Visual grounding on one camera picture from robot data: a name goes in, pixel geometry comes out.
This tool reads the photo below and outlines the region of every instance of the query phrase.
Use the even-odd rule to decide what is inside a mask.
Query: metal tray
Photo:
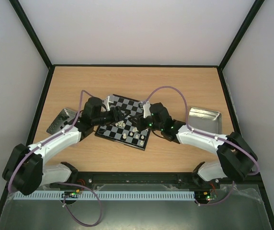
[[[66,122],[69,122],[75,117],[75,114],[75,111],[64,108],[54,119],[49,128],[47,128],[46,132],[51,135],[57,133],[65,126]],[[222,114],[220,112],[190,107],[188,121],[189,124],[195,128],[211,133],[222,134]]]
[[[217,111],[190,107],[188,123],[207,132],[222,134],[222,114]]]

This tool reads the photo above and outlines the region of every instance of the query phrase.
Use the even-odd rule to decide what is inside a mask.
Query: wooden table
[[[216,68],[56,67],[34,142],[49,136],[46,129],[64,107],[77,110],[82,89],[102,99],[118,94],[144,100],[162,85],[179,89],[190,106],[221,112],[223,133],[233,131]],[[150,102],[162,102],[174,119],[185,120],[184,103],[176,91],[162,89]],[[67,161],[86,172],[190,172],[200,162],[216,158],[204,150],[168,142],[153,134],[145,151],[91,134],[48,164]]]

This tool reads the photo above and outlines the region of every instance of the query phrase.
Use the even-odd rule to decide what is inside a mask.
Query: gray wall
[[[224,74],[274,211],[274,0],[265,1]]]
[[[254,0],[20,0],[55,64],[218,65]]]
[[[0,0],[0,196],[2,171],[12,148],[26,142],[46,74],[9,1]]]

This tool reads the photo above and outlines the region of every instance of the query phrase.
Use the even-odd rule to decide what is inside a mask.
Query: robotic arm
[[[146,128],[158,130],[168,141],[193,145],[218,156],[218,161],[202,162],[195,168],[194,182],[197,185],[202,184],[203,181],[224,177],[242,182],[254,166],[251,157],[257,161],[255,153],[238,133],[232,132],[227,136],[193,127],[189,129],[185,122],[172,120],[168,110],[161,103],[150,105],[146,102],[143,109],[143,115],[130,118],[138,130]],[[232,143],[251,157],[234,148],[230,145]]]
[[[81,117],[78,118],[74,127],[68,132],[66,130],[71,127],[73,120],[61,131],[43,141],[29,146],[24,146],[23,144],[17,145],[11,153],[2,177],[6,181],[9,181],[17,165],[25,155],[38,148],[16,173],[12,182],[12,185],[16,189],[24,195],[29,195],[44,184],[66,182],[68,180],[72,182],[76,181],[78,171],[67,162],[52,166],[45,166],[45,164],[63,149],[84,140],[93,132],[94,126],[109,125],[123,120],[125,114],[121,112],[118,106],[109,107],[109,103],[112,102],[112,95],[108,96],[103,102],[100,98],[91,97],[85,103]]]

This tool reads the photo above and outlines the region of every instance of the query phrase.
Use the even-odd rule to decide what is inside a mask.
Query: chessboard
[[[138,100],[114,95],[114,103],[110,105],[110,107],[120,106],[123,109],[123,113],[127,114],[129,111],[130,114],[124,118],[123,122],[109,126],[98,126],[95,135],[140,150],[145,150],[150,136],[150,130],[146,129],[140,132],[136,127],[132,126],[132,123],[128,120],[131,116],[143,113],[143,109],[139,107],[138,102]]]

